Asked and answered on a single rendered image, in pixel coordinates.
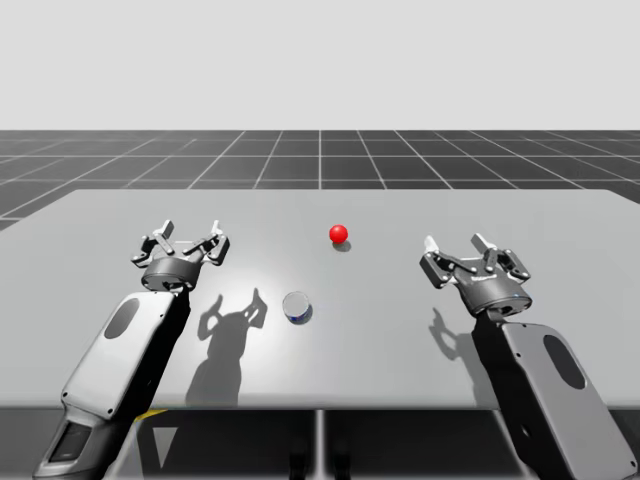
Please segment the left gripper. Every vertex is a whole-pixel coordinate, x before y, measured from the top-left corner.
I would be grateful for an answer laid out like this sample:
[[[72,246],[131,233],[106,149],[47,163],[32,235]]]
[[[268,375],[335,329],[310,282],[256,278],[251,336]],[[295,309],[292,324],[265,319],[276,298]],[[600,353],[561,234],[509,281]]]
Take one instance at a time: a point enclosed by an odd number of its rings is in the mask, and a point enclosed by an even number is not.
[[[210,233],[193,242],[169,242],[174,224],[167,219],[150,235],[141,238],[140,252],[131,262],[143,269],[141,284],[150,291],[192,291],[204,263],[221,266],[230,240],[215,220]]]

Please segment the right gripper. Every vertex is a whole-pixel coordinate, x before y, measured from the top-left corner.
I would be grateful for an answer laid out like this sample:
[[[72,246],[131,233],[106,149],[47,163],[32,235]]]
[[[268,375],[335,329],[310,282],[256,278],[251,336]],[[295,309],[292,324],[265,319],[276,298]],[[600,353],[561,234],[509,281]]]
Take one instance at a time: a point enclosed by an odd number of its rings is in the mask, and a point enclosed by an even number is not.
[[[510,249],[499,248],[479,233],[473,235],[471,243],[482,258],[450,256],[440,250],[431,235],[426,236],[425,251],[419,264],[431,284],[442,289],[456,282],[463,304],[474,317],[486,310],[498,311],[502,316],[527,310],[533,300],[522,283],[531,275],[519,257]]]

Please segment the blue flat can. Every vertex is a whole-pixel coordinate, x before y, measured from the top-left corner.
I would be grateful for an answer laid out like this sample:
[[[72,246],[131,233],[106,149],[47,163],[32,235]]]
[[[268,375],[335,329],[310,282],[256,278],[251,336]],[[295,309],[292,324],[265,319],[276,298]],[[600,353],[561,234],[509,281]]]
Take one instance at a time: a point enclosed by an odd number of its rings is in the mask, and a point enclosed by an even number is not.
[[[312,305],[309,297],[301,291],[288,293],[282,301],[285,317],[293,324],[306,323],[312,316]]]

